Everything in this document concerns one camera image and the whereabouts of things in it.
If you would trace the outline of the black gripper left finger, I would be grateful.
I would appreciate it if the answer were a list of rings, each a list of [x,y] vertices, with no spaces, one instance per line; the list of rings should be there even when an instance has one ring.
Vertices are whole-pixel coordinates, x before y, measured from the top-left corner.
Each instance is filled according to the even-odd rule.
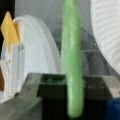
[[[43,74],[37,95],[42,98],[42,120],[66,120],[66,80],[64,75]]]

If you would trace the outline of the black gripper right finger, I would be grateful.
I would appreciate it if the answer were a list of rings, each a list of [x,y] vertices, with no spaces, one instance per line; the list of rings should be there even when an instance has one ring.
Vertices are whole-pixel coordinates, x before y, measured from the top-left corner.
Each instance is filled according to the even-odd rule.
[[[101,77],[84,77],[85,107],[82,120],[104,120],[110,92]]]

